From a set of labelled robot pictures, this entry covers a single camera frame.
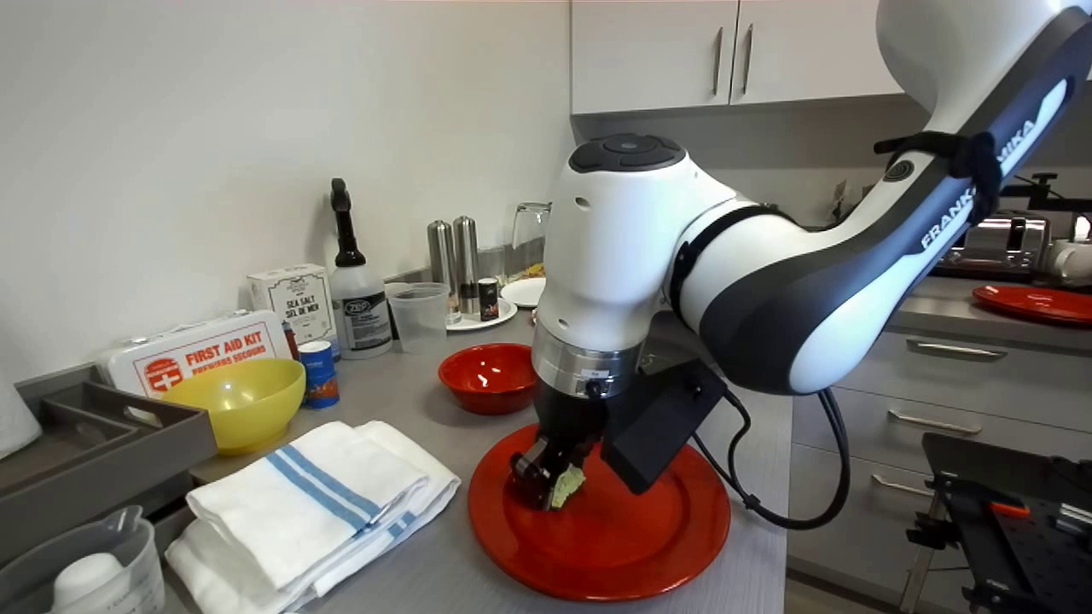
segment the wall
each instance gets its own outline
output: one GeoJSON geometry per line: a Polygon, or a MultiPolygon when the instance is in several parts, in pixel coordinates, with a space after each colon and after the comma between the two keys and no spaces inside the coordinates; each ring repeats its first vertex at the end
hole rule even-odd
{"type": "Polygon", "coordinates": [[[328,180],[381,275],[431,219],[551,199],[570,137],[566,0],[0,3],[0,369],[240,304],[328,262],[328,180]]]}

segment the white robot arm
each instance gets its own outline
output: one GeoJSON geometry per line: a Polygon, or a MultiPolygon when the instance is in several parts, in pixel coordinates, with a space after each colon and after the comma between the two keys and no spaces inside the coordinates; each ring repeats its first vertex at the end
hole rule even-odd
{"type": "MultiPolygon", "coordinates": [[[[1074,101],[1092,65],[1089,14],[1092,0],[885,0],[885,63],[930,120],[876,147],[892,153],[885,179],[822,232],[729,192],[668,140],[584,145],[551,214],[532,351],[538,445],[514,462],[514,481],[538,495],[606,437],[612,469],[646,488],[687,445],[704,414],[680,437],[667,434],[668,414],[618,417],[662,396],[638,371],[662,289],[729,381],[803,396],[849,377],[896,300],[988,211],[1000,180],[1074,101]],[[656,437],[618,423],[652,423],[656,437]]],[[[676,377],[696,396],[710,381],[676,377]]]]}

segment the bottle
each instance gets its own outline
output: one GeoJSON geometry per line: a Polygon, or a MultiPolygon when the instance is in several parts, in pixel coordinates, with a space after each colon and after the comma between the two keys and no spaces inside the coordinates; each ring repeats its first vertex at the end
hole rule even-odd
{"type": "Polygon", "coordinates": [[[331,275],[339,351],[341,358],[381,354],[391,350],[381,276],[365,267],[365,252],[354,245],[350,199],[341,179],[331,180],[331,207],[339,223],[339,261],[331,275]]]}

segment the drawer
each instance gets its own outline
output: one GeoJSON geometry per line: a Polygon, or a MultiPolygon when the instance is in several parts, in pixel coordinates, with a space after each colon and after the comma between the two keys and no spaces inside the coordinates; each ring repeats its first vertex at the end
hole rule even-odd
{"type": "MultiPolygon", "coordinates": [[[[953,408],[912,403],[855,389],[835,389],[835,403],[845,421],[849,454],[894,469],[929,472],[929,462],[923,454],[923,434],[953,434],[1044,459],[1092,459],[1092,434],[1082,431],[1056,431],[1041,423],[1021,423],[988,414],[966,414],[953,408]]],[[[818,398],[794,398],[791,442],[835,450],[818,398]]]]}
{"type": "MultiPolygon", "coordinates": [[[[791,516],[816,516],[826,509],[835,488],[835,454],[804,445],[791,448],[791,516]]],[[[925,550],[912,545],[905,531],[918,513],[929,513],[929,495],[896,491],[900,484],[923,488],[925,472],[896,472],[869,462],[849,462],[849,499],[843,516],[816,531],[788,531],[791,568],[838,584],[854,595],[866,595],[885,605],[896,605],[907,571],[925,550]],[[874,484],[869,476],[885,476],[894,488],[874,484]]],[[[966,568],[961,552],[945,550],[935,568],[966,568]]],[[[970,574],[930,574],[925,584],[925,610],[966,610],[961,586],[970,574]]]]}
{"type": "Polygon", "coordinates": [[[880,334],[838,389],[1092,434],[1092,358],[1082,354],[880,334]]]}

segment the blue stripe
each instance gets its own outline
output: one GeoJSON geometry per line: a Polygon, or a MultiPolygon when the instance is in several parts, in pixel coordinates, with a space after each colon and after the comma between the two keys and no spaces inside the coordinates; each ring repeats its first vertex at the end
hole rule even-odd
{"type": "Polygon", "coordinates": [[[415,527],[412,513],[404,513],[397,521],[389,521],[389,536],[399,542],[415,527]]]}
{"type": "Polygon", "coordinates": [[[379,518],[379,505],[349,491],[334,476],[321,472],[316,464],[312,464],[312,459],[305,459],[298,448],[280,448],[284,459],[289,459],[292,464],[300,464],[305,476],[312,476],[313,481],[321,481],[328,491],[334,491],[344,505],[359,509],[367,527],[377,527],[379,518]]]}
{"type": "Polygon", "coordinates": [[[298,484],[300,491],[307,491],[316,505],[323,505],[331,516],[339,516],[341,521],[349,521],[354,531],[365,531],[367,521],[344,509],[339,499],[331,499],[328,491],[321,491],[313,481],[307,481],[289,462],[278,454],[265,459],[289,484],[298,484]]]}

